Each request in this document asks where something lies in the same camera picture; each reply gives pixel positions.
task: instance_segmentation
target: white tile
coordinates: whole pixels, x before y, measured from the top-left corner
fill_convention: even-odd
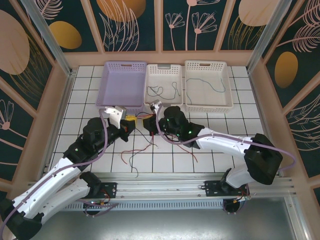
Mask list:
[[[94,66],[92,77],[101,78],[103,72],[104,72],[104,66]]]
[[[154,153],[172,153],[172,144],[166,142],[161,136],[154,136],[154,144],[157,146],[153,146]]]
[[[207,118],[205,118],[205,119],[191,119],[190,121],[194,124],[199,124],[199,125],[205,126],[206,128],[209,127]]]
[[[148,139],[149,142],[151,141],[151,136],[145,136],[145,137]],[[147,140],[144,138],[144,136],[135,135],[133,147],[135,150],[142,150],[142,149],[145,149],[149,145],[149,142],[147,142]],[[152,145],[149,146],[146,150],[142,151],[142,153],[152,153]]]
[[[206,112],[190,112],[191,119],[207,119]]]
[[[243,119],[227,119],[228,131],[231,135],[246,135],[246,128]]]
[[[230,87],[231,87],[231,90],[236,90],[236,84],[235,84],[235,80],[233,77],[229,77],[229,81],[230,81]]]
[[[213,173],[215,171],[212,153],[197,154],[196,159],[198,162],[193,161],[195,173]]]
[[[137,168],[139,173],[152,173],[152,153],[138,153],[133,156],[132,166]]]
[[[232,73],[231,66],[228,66],[228,75],[229,75],[229,77],[233,77],[234,76],[234,74]]]
[[[68,110],[66,111],[66,119],[80,119],[84,113],[85,105],[84,104],[69,104]]]
[[[209,128],[219,133],[228,134],[225,119],[209,119]]]
[[[234,81],[237,90],[251,90],[251,84],[248,77],[236,77]]]
[[[129,164],[129,158],[131,156],[132,156],[132,153],[124,153],[122,155],[123,159],[127,162],[127,164],[125,164],[121,159],[121,154],[114,153],[111,171],[113,173],[131,173],[131,166]]]
[[[110,173],[111,165],[112,165],[112,153],[105,153],[98,161],[92,163],[91,172]]]
[[[91,78],[90,90],[99,90],[100,88],[101,77]]]
[[[238,158],[238,157],[233,157],[233,162],[234,162],[235,168],[246,164],[244,158]]]
[[[171,153],[153,154],[153,172],[154,173],[172,173],[173,156]]]
[[[86,99],[87,104],[95,104],[98,98],[98,90],[90,90]]]
[[[73,144],[78,138],[78,135],[60,135],[56,152],[64,153],[68,150],[69,146]]]
[[[248,135],[264,133],[260,119],[245,119],[244,122]]]
[[[90,77],[77,77],[74,81],[73,90],[88,90],[90,81]]]
[[[259,113],[257,105],[255,104],[241,104],[243,118],[245,119],[258,119]]]
[[[134,149],[134,136],[130,135],[128,141],[125,142],[122,139],[117,139],[114,143],[114,152],[122,153],[123,151],[132,151]]]
[[[239,98],[238,98],[238,93],[236,90],[232,90],[231,91],[232,94],[232,101],[234,104],[238,104],[239,103]]]
[[[245,66],[232,66],[232,73],[234,77],[247,78],[248,73]]]
[[[224,173],[229,168],[234,168],[232,156],[226,153],[214,153],[214,170],[216,173]]]
[[[85,104],[87,99],[88,91],[85,90],[73,90],[71,93],[71,98],[69,100],[70,104]]]
[[[188,152],[191,153],[192,152],[191,147],[187,147],[184,145],[172,145],[172,147],[173,147],[174,153],[188,153]]]
[[[92,119],[99,117],[99,109],[95,104],[86,104],[84,108],[83,118]]]
[[[143,126],[143,120],[142,119],[138,119],[136,122],[136,126],[135,126],[135,132],[134,134],[136,135],[141,135],[141,133],[139,131],[137,131],[137,129],[143,134],[143,135],[149,135],[149,131],[147,129],[144,128]]]
[[[50,170],[59,162],[59,160],[64,156],[63,153],[52,154],[53,159],[51,160]]]
[[[255,104],[255,97],[252,91],[249,90],[239,90],[237,91],[239,95],[239,101],[241,104]]]
[[[61,134],[78,135],[81,119],[65,119],[63,122]]]
[[[79,66],[78,72],[76,74],[77,78],[92,77],[94,71],[94,66]]]
[[[233,108],[230,109],[228,113],[225,114],[227,119],[242,119],[242,112],[240,104],[234,104]]]
[[[191,154],[174,153],[173,154],[173,171],[175,173],[193,173],[194,164]]]

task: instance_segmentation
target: cable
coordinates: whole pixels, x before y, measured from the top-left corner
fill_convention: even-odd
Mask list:
[[[159,109],[158,109],[158,113],[160,113],[160,110],[162,108],[162,104],[160,104],[159,106]],[[224,135],[224,134],[220,134],[220,133],[211,133],[211,134],[204,134],[204,135],[201,135],[201,136],[196,136],[190,140],[187,140],[187,141],[183,141],[183,142],[173,142],[173,141],[170,141],[169,139],[166,139],[165,135],[162,133],[161,129],[160,129],[160,126],[159,126],[159,114],[156,114],[155,115],[155,124],[156,124],[156,128],[160,134],[160,136],[167,142],[167,143],[170,143],[170,144],[173,144],[173,145],[184,145],[184,144],[188,144],[188,143],[191,143],[193,141],[196,141],[198,139],[202,139],[202,138],[207,138],[207,137],[220,137],[220,138],[224,138],[224,139],[229,139],[229,140],[233,140],[233,141],[237,141],[238,143],[243,143],[243,144],[249,144],[249,145],[253,145],[253,146],[256,146],[256,147],[259,147],[259,148],[264,148],[264,149],[270,149],[270,150],[273,150],[273,151],[277,151],[277,152],[280,152],[280,153],[283,153],[283,154],[286,154],[288,155],[289,157],[291,157],[293,159],[293,162],[288,165],[288,166],[285,166],[285,167],[281,167],[278,169],[278,171],[284,171],[284,170],[287,170],[287,169],[290,169],[292,168],[293,166],[296,165],[297,163],[297,158],[291,154],[290,152],[288,151],[285,151],[285,150],[282,150],[280,148],[276,148],[274,146],[269,146],[269,145],[264,145],[264,144],[260,144],[260,143],[256,143],[256,142],[253,142],[253,141],[247,141],[247,140],[240,140],[239,138],[237,137],[234,137],[234,136],[230,136],[230,135]]]
[[[174,81],[174,82],[172,82],[171,85],[172,85],[172,87],[173,87],[173,89],[174,89],[174,96],[173,96],[173,98],[165,98],[165,97],[161,96],[161,94],[164,93],[164,88],[163,88],[162,86],[148,86],[148,87],[146,88],[146,94],[148,94],[148,96],[150,96],[150,97],[157,97],[157,96],[158,96],[158,97],[160,97],[160,98],[162,98],[162,99],[164,99],[164,100],[173,100],[173,99],[175,99],[177,93],[178,93],[178,96],[180,97],[181,95],[179,94],[179,91],[178,91],[178,88],[177,88],[177,82]],[[155,95],[150,95],[148,89],[151,89],[151,91],[154,92]]]
[[[218,90],[214,89],[214,87],[211,85],[210,82],[205,81],[205,80],[202,80],[202,79],[200,79],[200,78],[188,78],[188,79],[185,81],[185,83],[187,83],[189,80],[200,80],[200,81],[202,81],[202,82],[204,82],[204,83],[209,84],[210,87],[211,87],[215,92],[217,92],[217,93],[224,93],[224,92],[226,91],[226,88],[225,88],[225,86],[224,86],[224,83],[223,83],[222,78],[220,78],[220,79],[221,79],[221,84],[222,84],[222,87],[223,87],[223,91],[218,91]],[[188,99],[190,100],[190,104],[192,104],[191,98],[188,96],[188,92],[187,92],[187,91],[185,91],[185,94],[186,94],[186,96],[188,97]]]
[[[104,146],[103,146],[103,150],[102,152],[93,160],[88,161],[88,162],[82,162],[82,163],[77,163],[77,164],[71,164],[68,166],[64,166],[60,169],[58,169],[57,171],[53,172],[51,175],[48,175],[47,178],[45,178],[37,187],[35,187],[9,214],[8,216],[5,218],[5,220],[3,221],[1,227],[0,227],[0,240],[3,240],[3,233],[5,230],[5,226],[7,224],[7,222],[9,221],[9,219],[12,217],[12,215],[39,189],[41,188],[46,182],[48,182],[51,178],[53,178],[53,176],[56,176],[58,173],[60,173],[63,170],[66,170],[68,168],[75,168],[75,167],[80,167],[80,166],[86,166],[86,165],[90,165],[93,164],[94,162],[98,161],[105,153],[107,146],[108,146],[108,131],[107,131],[107,125],[104,119],[104,116],[102,115],[102,112],[104,111],[104,109],[100,109],[99,110],[99,115],[102,121],[102,125],[103,125],[103,130],[104,130],[104,137],[105,137],[105,141],[104,141]]]

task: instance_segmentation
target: red wire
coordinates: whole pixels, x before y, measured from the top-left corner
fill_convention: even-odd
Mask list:
[[[133,149],[133,150],[125,150],[125,151],[123,151],[122,153],[121,153],[121,159],[122,159],[122,161],[125,163],[125,164],[127,164],[128,165],[128,163],[124,160],[124,158],[122,157],[122,155],[123,155],[123,153],[132,153],[132,152],[134,152],[134,151],[138,151],[138,152],[143,152],[143,151],[145,151],[148,147],[150,147],[153,143],[154,143],[154,133],[152,132],[151,133],[152,134],[152,138],[151,138],[151,143],[148,145],[148,146],[146,146],[144,149]]]
[[[198,163],[198,159],[196,158],[196,156],[195,156],[192,152],[189,152],[188,150],[182,148],[180,145],[177,145],[177,146],[178,146],[179,148],[181,148],[183,151],[187,152],[188,154],[191,154],[191,155],[194,157],[195,161]]]

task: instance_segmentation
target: black wire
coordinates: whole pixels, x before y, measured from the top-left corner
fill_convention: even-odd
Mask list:
[[[153,115],[152,113],[147,113],[145,111],[141,111],[141,112],[137,113],[135,116],[138,117],[138,115],[140,115],[140,114],[148,114],[150,116]]]
[[[179,94],[179,91],[178,91],[178,88],[177,88],[177,85],[178,85],[177,82],[174,81],[174,82],[172,82],[171,85],[172,85],[172,87],[173,87],[173,89],[174,89],[174,96],[173,96],[173,98],[165,98],[165,97],[161,96],[161,94],[164,93],[164,88],[163,88],[162,86],[148,86],[148,87],[146,88],[146,94],[148,94],[148,96],[150,96],[150,97],[157,97],[157,96],[158,96],[158,97],[160,97],[160,98],[162,98],[162,99],[164,99],[164,100],[173,100],[173,99],[175,99],[177,93],[178,93],[178,96],[180,97],[181,95]],[[149,92],[148,92],[148,89],[151,89],[151,91],[154,92],[155,95],[154,95],[154,96],[153,96],[153,95],[150,95]]]

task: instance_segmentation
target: blue wire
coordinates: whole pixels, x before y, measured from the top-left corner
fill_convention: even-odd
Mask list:
[[[222,87],[223,87],[223,91],[215,90],[214,87],[210,84],[210,82],[207,82],[207,81],[202,80],[202,79],[200,79],[200,78],[189,78],[189,79],[187,79],[187,80],[185,81],[185,83],[187,84],[187,82],[188,82],[189,80],[200,80],[200,81],[202,81],[202,82],[204,82],[204,83],[209,84],[210,87],[211,87],[215,92],[217,92],[217,93],[224,93],[224,92],[226,91],[226,88],[225,88],[225,86],[224,86],[224,83],[222,82],[222,78],[220,78],[220,79],[221,79],[221,84],[222,84]],[[186,94],[186,96],[188,97],[188,99],[190,100],[190,104],[192,104],[192,101],[191,101],[190,97],[188,96],[187,91],[185,91],[185,94]]]

